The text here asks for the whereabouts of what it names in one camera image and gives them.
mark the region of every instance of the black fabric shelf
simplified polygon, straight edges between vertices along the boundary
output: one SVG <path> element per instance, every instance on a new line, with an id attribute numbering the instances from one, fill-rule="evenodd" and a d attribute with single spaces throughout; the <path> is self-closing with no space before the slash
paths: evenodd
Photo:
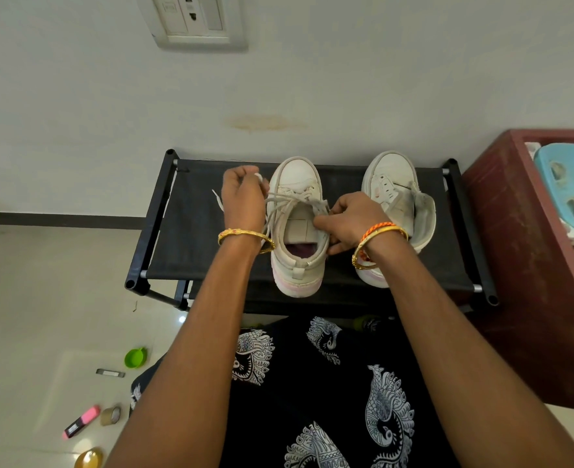
<path id="1" fill-rule="evenodd" d="M 178 173 L 170 192 L 150 266 L 148 279 L 194 280 L 190 298 L 218 250 L 217 236 L 224 229 L 223 213 L 212 189 L 220 192 L 222 174 L 231 162 L 179 160 Z M 270 178 L 278 164 L 258 164 L 261 174 Z M 365 167 L 316 166 L 324 198 L 332 206 L 344 193 L 361 189 Z M 473 293 L 474 285 L 465 271 L 463 256 L 444 188 L 442 169 L 418 168 L 423 192 L 433 197 L 437 208 L 437 227 L 432 241 L 420 258 L 442 287 L 451 292 Z M 389 299 L 388 290 L 362 282 L 350 262 L 349 253 L 330 257 L 326 262 L 321 289 L 312 297 L 293 299 L 283 295 L 273 282 L 268 254 L 260 255 L 252 268 L 247 301 L 308 303 L 324 305 L 371 305 Z"/>

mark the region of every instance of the green plastic cup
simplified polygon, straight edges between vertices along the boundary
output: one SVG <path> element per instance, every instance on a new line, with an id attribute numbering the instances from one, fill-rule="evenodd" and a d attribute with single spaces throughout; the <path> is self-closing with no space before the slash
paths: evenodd
<path id="1" fill-rule="evenodd" d="M 148 355 L 149 352 L 144 347 L 133 348 L 125 355 L 125 366 L 131 369 L 139 368 L 146 363 Z"/>

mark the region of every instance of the wall stain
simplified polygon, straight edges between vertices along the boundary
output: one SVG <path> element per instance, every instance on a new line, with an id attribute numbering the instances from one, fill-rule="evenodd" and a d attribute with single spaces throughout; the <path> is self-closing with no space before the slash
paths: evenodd
<path id="1" fill-rule="evenodd" d="M 308 125 L 282 115 L 236 115 L 225 120 L 227 126 L 248 133 L 261 131 L 302 130 Z"/>

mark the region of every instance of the shoe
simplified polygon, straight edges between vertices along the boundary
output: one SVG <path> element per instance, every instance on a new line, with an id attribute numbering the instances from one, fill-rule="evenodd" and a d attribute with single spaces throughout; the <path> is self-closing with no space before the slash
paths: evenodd
<path id="1" fill-rule="evenodd" d="M 417 253 L 430 242 L 437 220 L 434 200 L 419 190 L 415 167 L 406 156 L 395 151 L 378 154 L 365 171 L 361 190 L 406 230 Z M 358 262 L 367 264 L 360 258 Z M 371 286 L 389 287 L 378 268 L 357 269 L 356 273 Z"/>
<path id="2" fill-rule="evenodd" d="M 276 286 L 290 297 L 308 297 L 324 276 L 328 234 L 313 226 L 313 217 L 328 215 L 320 175 L 305 158 L 293 157 L 278 166 L 269 181 L 267 232 Z"/>

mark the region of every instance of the gold bangle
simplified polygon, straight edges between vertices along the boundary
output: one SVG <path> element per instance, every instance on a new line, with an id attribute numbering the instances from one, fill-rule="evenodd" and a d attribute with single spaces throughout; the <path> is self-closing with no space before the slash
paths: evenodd
<path id="1" fill-rule="evenodd" d="M 365 237 L 365 239 L 362 240 L 361 243 L 359 243 L 359 245 L 356 247 L 356 249 L 354 250 L 354 254 L 352 255 L 352 265 L 356 269 L 376 269 L 378 267 L 378 265 L 376 263 L 372 263 L 369 266 L 364 266 L 364 265 L 360 264 L 358 262 L 359 253 L 361 252 L 363 247 L 367 244 L 367 242 L 369 240 L 371 240 L 373 237 L 380 235 L 381 233 L 384 233 L 385 231 L 393 231 L 393 230 L 399 231 L 408 240 L 408 233 L 406 233 L 406 230 L 402 227 L 397 227 L 397 226 L 391 227 L 391 226 L 389 226 L 389 227 L 378 228 L 376 231 L 373 231 L 372 233 L 367 235 Z"/>
<path id="2" fill-rule="evenodd" d="M 262 248 L 261 251 L 259 251 L 259 254 L 269 253 L 270 251 L 274 251 L 276 249 L 274 240 L 272 240 L 269 236 L 257 231 L 250 231 L 249 229 L 240 228 L 227 228 L 226 230 L 222 231 L 218 235 L 218 244 L 222 245 L 222 241 L 224 241 L 224 239 L 230 235 L 252 235 L 265 240 L 267 243 L 269 243 L 269 248 Z"/>

